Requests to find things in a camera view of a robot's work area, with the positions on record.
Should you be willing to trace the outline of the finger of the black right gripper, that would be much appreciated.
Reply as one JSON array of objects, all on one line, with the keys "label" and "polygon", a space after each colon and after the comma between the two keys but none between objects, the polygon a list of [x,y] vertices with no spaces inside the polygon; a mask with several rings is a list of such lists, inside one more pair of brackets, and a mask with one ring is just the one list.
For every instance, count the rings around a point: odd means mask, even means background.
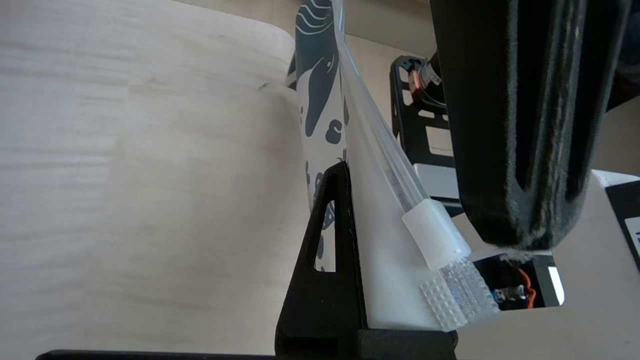
[{"label": "finger of the black right gripper", "polygon": [[459,197],[483,242],[519,248],[518,1],[432,0]]},{"label": "finger of the black right gripper", "polygon": [[605,113],[629,101],[630,0],[519,2],[519,248],[575,226]]}]

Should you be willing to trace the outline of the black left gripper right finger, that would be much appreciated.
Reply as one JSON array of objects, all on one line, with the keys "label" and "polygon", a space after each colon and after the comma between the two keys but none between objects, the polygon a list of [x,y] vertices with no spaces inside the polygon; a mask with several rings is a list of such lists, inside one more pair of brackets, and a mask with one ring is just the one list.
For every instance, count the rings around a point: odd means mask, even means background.
[{"label": "black left gripper right finger", "polygon": [[457,331],[365,328],[358,331],[361,359],[455,359]]}]

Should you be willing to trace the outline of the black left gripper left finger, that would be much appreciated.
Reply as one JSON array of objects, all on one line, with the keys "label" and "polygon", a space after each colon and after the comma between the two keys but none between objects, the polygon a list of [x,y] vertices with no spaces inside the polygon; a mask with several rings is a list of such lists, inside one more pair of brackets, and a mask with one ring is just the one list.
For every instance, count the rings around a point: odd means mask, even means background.
[{"label": "black left gripper left finger", "polygon": [[[314,268],[327,205],[334,202],[334,272]],[[367,325],[348,165],[320,182],[276,324],[277,353],[355,353]]]}]

